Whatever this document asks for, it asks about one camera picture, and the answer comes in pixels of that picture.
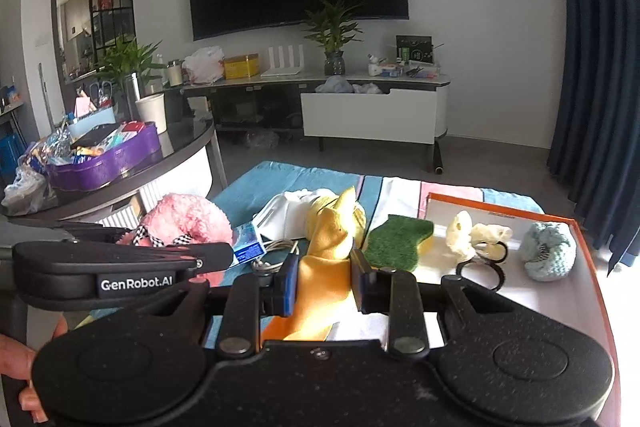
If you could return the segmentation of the person's left hand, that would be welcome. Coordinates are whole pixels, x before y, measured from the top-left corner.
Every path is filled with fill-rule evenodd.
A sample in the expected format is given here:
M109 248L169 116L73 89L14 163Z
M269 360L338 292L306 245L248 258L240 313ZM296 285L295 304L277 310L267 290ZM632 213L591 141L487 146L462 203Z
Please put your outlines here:
M35 326L31 346L13 338L8 329L10 321L1 317L1 377L17 383L17 393L9 398L4 394L4 383L1 383L2 426L12 425L9 405L26 416L29 426L47 426L49 421L32 384L32 362L46 343L68 332L68 323L60 312L35 310L29 313L27 325Z

